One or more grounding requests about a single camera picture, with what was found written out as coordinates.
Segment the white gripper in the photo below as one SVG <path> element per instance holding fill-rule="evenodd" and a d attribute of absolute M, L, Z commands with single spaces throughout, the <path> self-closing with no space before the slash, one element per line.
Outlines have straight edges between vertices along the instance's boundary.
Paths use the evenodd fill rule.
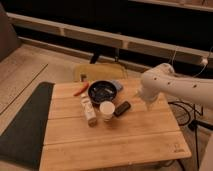
<path fill-rule="evenodd" d="M 158 93 L 155 91 L 152 91 L 148 88 L 140 88 L 137 90 L 138 96 L 144 101 L 146 108 L 150 110 L 153 107 L 154 102 L 158 98 Z"/>

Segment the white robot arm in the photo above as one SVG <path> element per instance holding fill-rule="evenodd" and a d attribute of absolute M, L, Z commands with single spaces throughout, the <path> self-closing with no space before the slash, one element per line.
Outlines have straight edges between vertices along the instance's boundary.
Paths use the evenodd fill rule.
<path fill-rule="evenodd" d="M 213 79 L 177 77 L 170 64 L 162 63 L 143 72 L 140 83 L 139 97 L 146 103 L 153 103 L 163 92 L 213 110 Z M 212 131 L 199 171 L 213 171 L 213 125 L 193 123 Z"/>

